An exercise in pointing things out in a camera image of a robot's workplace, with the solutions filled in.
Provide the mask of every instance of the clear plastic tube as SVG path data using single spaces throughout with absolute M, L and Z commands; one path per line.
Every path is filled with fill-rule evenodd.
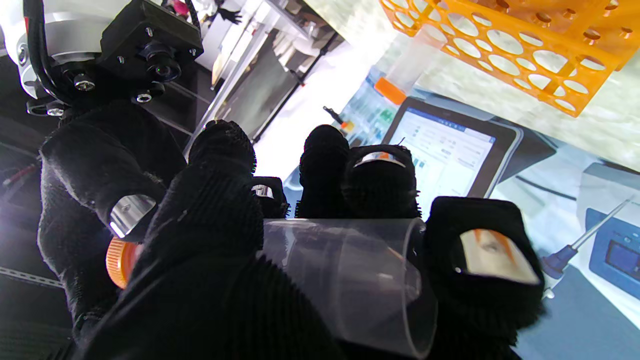
M 420 219 L 265 220 L 264 253 L 318 309 L 332 334 L 424 358 L 437 303 L 422 273 Z

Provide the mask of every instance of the transparent cylinder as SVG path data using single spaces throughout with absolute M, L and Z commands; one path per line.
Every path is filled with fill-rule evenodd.
M 424 358 L 437 303 L 422 266 L 420 219 L 278 219 L 264 250 L 309 298 L 332 334 Z
M 394 62 L 385 79 L 406 95 L 431 65 L 440 49 L 447 43 L 441 31 L 424 26 L 409 40 L 400 57 Z

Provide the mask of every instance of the tablet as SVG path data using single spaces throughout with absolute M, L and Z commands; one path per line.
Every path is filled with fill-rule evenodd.
M 411 151 L 426 218 L 438 196 L 489 197 L 522 136 L 521 129 L 409 97 L 382 143 Z

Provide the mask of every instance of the tablet screen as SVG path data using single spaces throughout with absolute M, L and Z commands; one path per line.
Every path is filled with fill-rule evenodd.
M 411 150 L 423 218 L 438 196 L 467 196 L 495 138 L 408 108 L 388 143 Z

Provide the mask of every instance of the orange lid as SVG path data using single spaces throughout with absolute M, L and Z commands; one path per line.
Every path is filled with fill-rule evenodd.
M 119 288 L 126 288 L 131 270 L 138 260 L 141 246 L 114 237 L 107 249 L 107 273 Z
M 404 94 L 404 92 L 398 89 L 395 85 L 393 85 L 389 80 L 385 78 L 380 78 L 374 88 L 396 105 L 402 105 L 402 103 L 406 99 L 406 95 Z

